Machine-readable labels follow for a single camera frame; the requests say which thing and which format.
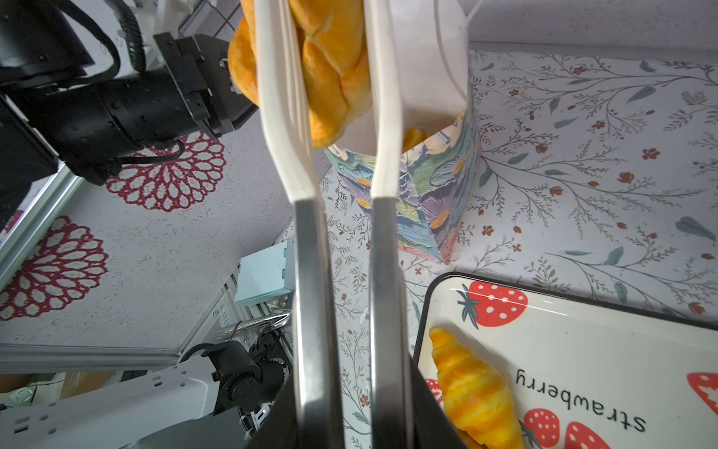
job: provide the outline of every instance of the wire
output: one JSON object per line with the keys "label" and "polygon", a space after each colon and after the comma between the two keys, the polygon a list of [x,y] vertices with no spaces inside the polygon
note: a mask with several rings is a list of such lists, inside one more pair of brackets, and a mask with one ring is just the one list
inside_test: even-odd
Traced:
{"label": "wire", "polygon": [[174,143],[179,147],[179,151],[166,156],[125,156],[120,157],[118,161],[121,164],[159,164],[161,162],[170,162],[179,159],[185,152],[185,144],[181,140],[175,140]]}
{"label": "wire", "polygon": [[122,31],[125,33],[130,65],[135,71],[140,73],[144,72],[147,68],[147,61],[144,55],[142,31],[139,29],[137,18],[123,0],[105,0],[105,3],[112,8],[115,17],[117,17],[118,22],[120,22]]}
{"label": "wire", "polygon": [[194,355],[196,352],[199,352],[199,351],[201,351],[202,349],[206,349],[206,348],[208,348],[209,346],[213,346],[213,344],[211,344],[211,343],[200,343],[200,344],[194,345],[193,347],[191,347],[190,349],[188,349],[186,353],[182,354],[182,358],[179,360],[179,362],[182,363],[183,361],[187,361],[187,360],[188,360],[190,357],[192,357],[192,355]]}
{"label": "wire", "polygon": [[112,65],[109,69],[104,72],[97,73],[96,75],[87,76],[84,78],[76,78],[74,80],[67,81],[60,84],[61,87],[70,87],[77,84],[92,84],[100,81],[107,81],[115,78],[117,73],[120,71],[120,54],[117,52],[112,39],[107,37],[104,31],[95,23],[94,20],[85,12],[78,8],[70,0],[46,0],[51,4],[55,5],[60,11],[67,14],[72,20],[80,24],[83,28],[88,30],[102,45],[107,48],[107,51],[112,55]]}
{"label": "wire", "polygon": [[[270,333],[270,334],[271,334],[271,336],[274,338],[274,341],[273,341],[269,346],[267,346],[265,349],[259,351],[259,352],[256,353],[256,354],[252,354],[252,351],[256,351],[256,349],[259,347],[259,341],[260,341],[260,340],[262,339],[262,337],[264,337],[267,333]],[[281,336],[282,336],[282,331],[281,331],[281,329],[273,330],[273,329],[271,328],[271,326],[270,326],[270,327],[269,327],[269,330],[266,330],[266,331],[264,331],[263,333],[261,333],[261,334],[259,335],[259,337],[257,337],[257,340],[254,342],[254,344],[249,348],[249,353],[250,353],[251,357],[252,357],[254,360],[259,360],[260,358],[266,356],[266,355],[269,353],[269,351],[271,351],[272,349],[274,349],[274,347],[276,346],[276,344],[279,342],[279,338],[280,338]]]}
{"label": "wire", "polygon": [[444,69],[446,70],[447,76],[451,80],[456,91],[459,93],[459,95],[461,95],[464,101],[466,101],[466,86],[462,88],[456,81],[456,78],[454,78],[454,73],[452,73],[451,67],[449,67],[449,59],[447,58],[446,50],[444,49],[444,41],[442,40],[442,26],[441,20],[439,18],[439,0],[434,0],[434,22],[437,27],[437,44],[439,45],[439,55],[442,57]]}
{"label": "wire", "polygon": [[471,12],[469,13],[469,15],[466,16],[466,23],[467,23],[467,24],[468,24],[469,22],[471,22],[471,19],[474,18],[474,16],[476,15],[476,13],[479,11],[479,8],[481,7],[481,5],[484,4],[484,1],[485,1],[485,0],[477,0],[476,5],[474,5],[474,7],[471,8]]}
{"label": "wire", "polygon": [[63,379],[63,380],[61,380],[61,381],[50,382],[49,384],[38,384],[38,383],[36,383],[36,384],[34,385],[35,390],[32,392],[32,397],[30,398],[30,405],[32,405],[32,403],[35,401],[35,395],[37,394],[37,387],[39,387],[39,386],[45,386],[45,385],[59,384],[60,382],[64,382],[64,381],[65,381],[65,380]]}

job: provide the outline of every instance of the white tray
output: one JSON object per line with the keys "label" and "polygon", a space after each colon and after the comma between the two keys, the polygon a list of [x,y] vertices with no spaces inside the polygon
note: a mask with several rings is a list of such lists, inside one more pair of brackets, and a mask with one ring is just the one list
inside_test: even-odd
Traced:
{"label": "white tray", "polygon": [[425,330],[452,331],[508,376],[527,448],[716,449],[718,331],[659,317],[449,273],[426,293],[414,360],[436,379]]}

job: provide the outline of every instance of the floral tablecloth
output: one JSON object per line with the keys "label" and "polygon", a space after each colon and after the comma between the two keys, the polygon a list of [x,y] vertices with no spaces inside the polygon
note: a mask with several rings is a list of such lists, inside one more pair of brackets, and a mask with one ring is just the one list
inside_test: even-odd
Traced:
{"label": "floral tablecloth", "polygon": [[[715,66],[471,52],[481,157],[449,265],[400,252],[410,349],[457,270],[718,321]],[[346,445],[369,448],[371,224],[330,170]],[[282,239],[290,239],[290,226]]]}

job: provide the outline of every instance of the white paper bag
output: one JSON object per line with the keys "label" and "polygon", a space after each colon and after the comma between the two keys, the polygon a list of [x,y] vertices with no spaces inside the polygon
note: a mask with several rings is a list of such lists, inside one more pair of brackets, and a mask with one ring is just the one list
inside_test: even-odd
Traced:
{"label": "white paper bag", "polygon": [[[467,20],[457,0],[390,0],[404,127],[428,135],[466,108]],[[374,112],[347,126],[336,146],[376,154]]]}

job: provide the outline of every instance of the red flower pattern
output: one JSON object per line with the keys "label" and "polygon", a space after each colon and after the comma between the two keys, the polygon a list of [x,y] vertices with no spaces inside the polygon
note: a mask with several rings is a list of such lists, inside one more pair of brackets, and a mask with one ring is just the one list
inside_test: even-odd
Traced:
{"label": "red flower pattern", "polygon": [[691,302],[688,304],[688,309],[697,315],[703,315],[706,312],[706,308],[703,307],[700,302]]}
{"label": "red flower pattern", "polygon": [[107,272],[107,257],[89,228],[59,217],[0,293],[0,320],[37,317],[83,299]]}
{"label": "red flower pattern", "polygon": [[630,184],[635,179],[635,176],[631,172],[622,172],[618,174],[618,180],[625,184]]}
{"label": "red flower pattern", "polygon": [[10,217],[10,219],[7,221],[5,229],[3,229],[2,232],[9,233],[10,231],[12,231],[17,222],[20,220],[20,217],[22,217],[23,213],[24,210],[16,210],[15,213],[12,214],[12,217]]}
{"label": "red flower pattern", "polygon": [[[125,203],[147,210],[187,209],[202,202],[217,187],[226,164],[224,145],[197,132],[182,137],[185,152],[179,159],[164,164],[126,165],[106,187]],[[163,155],[176,149],[143,149],[141,156]]]}
{"label": "red flower pattern", "polygon": [[657,149],[655,149],[655,148],[644,149],[644,150],[643,150],[643,159],[644,159],[644,160],[657,159],[657,158],[658,158],[658,155],[659,155],[660,153],[661,153],[661,152],[659,152],[659,151],[658,151]]}

